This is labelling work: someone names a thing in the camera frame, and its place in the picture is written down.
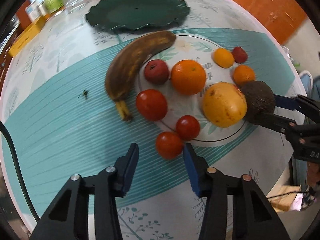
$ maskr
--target avocado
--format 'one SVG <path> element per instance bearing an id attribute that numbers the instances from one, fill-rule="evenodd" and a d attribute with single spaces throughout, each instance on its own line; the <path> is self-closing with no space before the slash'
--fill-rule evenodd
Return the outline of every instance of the avocado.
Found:
<path id="1" fill-rule="evenodd" d="M 259 125 L 259 113 L 273 113 L 276 108 L 275 96 L 271 88 L 263 81 L 249 81 L 241 87 L 241 92 L 247 101 L 247 113 L 244 119 Z"/>

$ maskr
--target black wire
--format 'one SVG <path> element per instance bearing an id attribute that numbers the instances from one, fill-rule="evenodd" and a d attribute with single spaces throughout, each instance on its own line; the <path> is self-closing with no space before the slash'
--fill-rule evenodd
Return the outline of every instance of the black wire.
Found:
<path id="1" fill-rule="evenodd" d="M 274 198 L 274 197 L 281 197 L 281 196 L 288 195 L 288 194 L 291 194 L 291 193 L 307 193 L 307 192 L 290 191 L 290 192 L 283 193 L 283 194 L 280 194 L 280 195 L 275 195 L 275 196 L 272 196 L 272 197 L 267 197 L 267 199 L 269 199 L 269 198 Z"/>
<path id="2" fill-rule="evenodd" d="M 22 190 L 22 193 L 24 195 L 24 198 L 26 199 L 26 202 L 28 204 L 28 207 L 31 211 L 31 214 L 33 215 L 33 217 L 35 218 L 35 220 L 38 222 L 40 220 L 35 207 L 32 204 L 32 201 L 30 199 L 29 193 L 27 191 L 26 188 L 26 184 L 24 183 L 23 177 L 22 177 L 22 173 L 21 173 L 21 169 L 20 169 L 20 165 L 19 165 L 19 161 L 18 161 L 18 157 L 17 157 L 17 153 L 16 150 L 14 148 L 13 145 L 13 141 L 11 139 L 11 136 L 7 130 L 7 128 L 3 125 L 3 123 L 0 121 L 0 132 L 3 134 L 3 136 L 5 137 L 5 139 L 7 140 L 7 143 L 9 145 L 9 149 L 12 155 L 12 160 L 13 160 L 13 164 L 14 164 L 14 168 L 16 170 L 17 173 L 17 177 L 19 180 L 19 184 Z"/>

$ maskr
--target brown overripe banana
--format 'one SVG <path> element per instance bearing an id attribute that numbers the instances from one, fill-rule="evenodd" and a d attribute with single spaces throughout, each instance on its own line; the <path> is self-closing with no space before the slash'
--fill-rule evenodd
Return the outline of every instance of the brown overripe banana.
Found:
<path id="1" fill-rule="evenodd" d="M 125 103 L 135 78 L 143 63 L 155 54 L 171 47 L 176 35 L 169 31 L 158 31 L 141 36 L 125 46 L 111 62 L 105 87 L 109 97 L 124 121 L 130 121 L 132 115 Z"/>

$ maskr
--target small red fruit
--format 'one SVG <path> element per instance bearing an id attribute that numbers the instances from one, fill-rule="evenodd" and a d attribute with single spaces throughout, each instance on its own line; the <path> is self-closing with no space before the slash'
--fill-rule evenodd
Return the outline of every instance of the small red fruit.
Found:
<path id="1" fill-rule="evenodd" d="M 136 98 L 136 107 L 145 119 L 154 122 L 163 119 L 168 112 L 167 100 L 155 89 L 140 92 Z"/>
<path id="2" fill-rule="evenodd" d="M 244 63 L 248 59 L 248 54 L 241 47 L 235 47 L 232 51 L 232 55 L 237 63 Z"/>
<path id="3" fill-rule="evenodd" d="M 176 132 L 184 141 L 191 141 L 200 133 L 200 124 L 196 118 L 191 115 L 184 115 L 176 124 Z"/>
<path id="4" fill-rule="evenodd" d="M 156 150 L 165 160 L 177 157 L 183 149 L 183 142 L 174 132 L 162 132 L 156 139 Z"/>
<path id="5" fill-rule="evenodd" d="M 161 59 L 154 59 L 148 62 L 144 68 L 144 77 L 154 85 L 163 85 L 169 78 L 169 69 Z"/>

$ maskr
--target teal placemat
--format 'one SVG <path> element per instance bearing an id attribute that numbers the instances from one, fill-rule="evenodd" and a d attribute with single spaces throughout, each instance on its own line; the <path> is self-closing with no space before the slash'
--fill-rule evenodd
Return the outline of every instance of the teal placemat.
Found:
<path id="1" fill-rule="evenodd" d="M 257 79 L 265 81 L 276 94 L 285 95 L 294 80 L 290 66 L 263 33 L 220 28 L 185 29 L 175 33 L 199 35 L 230 50 L 235 46 L 243 47 L 249 55 L 247 64 L 255 70 Z M 152 197 L 187 180 L 181 156 L 168 162 L 155 152 L 154 141 L 161 130 L 138 114 L 135 91 L 127 99 L 135 117 L 130 123 L 120 120 L 114 103 L 106 95 L 106 70 L 129 42 L 95 53 L 58 73 L 34 91 L 6 121 L 25 184 L 39 215 L 70 175 L 97 174 L 124 155 L 132 142 L 139 145 L 139 163 L 131 190 L 127 197 L 117 200 L 118 207 Z M 87 100 L 78 98 L 84 90 L 89 91 Z M 225 145 L 195 147 L 195 150 L 211 165 L 254 129 L 255 126 L 249 125 L 237 139 Z M 21 211 L 30 213 L 4 138 L 2 143 L 15 198 Z"/>

